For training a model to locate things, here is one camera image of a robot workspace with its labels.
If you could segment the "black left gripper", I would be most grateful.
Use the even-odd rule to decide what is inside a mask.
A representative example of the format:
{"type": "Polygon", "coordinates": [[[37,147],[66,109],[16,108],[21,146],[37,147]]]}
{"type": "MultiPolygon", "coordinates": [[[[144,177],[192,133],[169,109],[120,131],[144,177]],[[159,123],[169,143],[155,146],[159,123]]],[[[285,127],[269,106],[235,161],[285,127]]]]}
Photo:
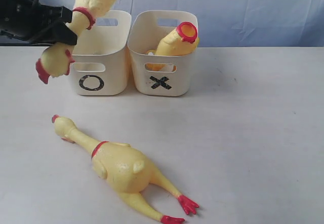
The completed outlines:
{"type": "Polygon", "coordinates": [[[1,36],[50,46],[77,44],[77,35],[65,23],[72,21],[72,10],[46,6],[39,0],[1,0],[1,36]]]}

